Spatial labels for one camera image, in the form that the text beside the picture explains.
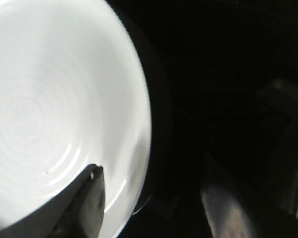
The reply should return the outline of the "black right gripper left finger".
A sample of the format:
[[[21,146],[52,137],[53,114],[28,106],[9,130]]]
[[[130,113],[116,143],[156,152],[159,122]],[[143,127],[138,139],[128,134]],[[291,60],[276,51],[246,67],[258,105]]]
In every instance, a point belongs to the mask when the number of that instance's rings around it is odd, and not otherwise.
[[[0,238],[96,238],[104,210],[104,170],[90,164],[58,195],[0,230]]]

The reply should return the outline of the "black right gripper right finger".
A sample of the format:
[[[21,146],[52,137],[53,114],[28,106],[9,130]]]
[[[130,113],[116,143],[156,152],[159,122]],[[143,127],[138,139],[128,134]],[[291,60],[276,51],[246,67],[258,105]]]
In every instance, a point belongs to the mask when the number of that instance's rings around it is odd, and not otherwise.
[[[257,238],[258,228],[230,176],[205,154],[201,201],[213,238]]]

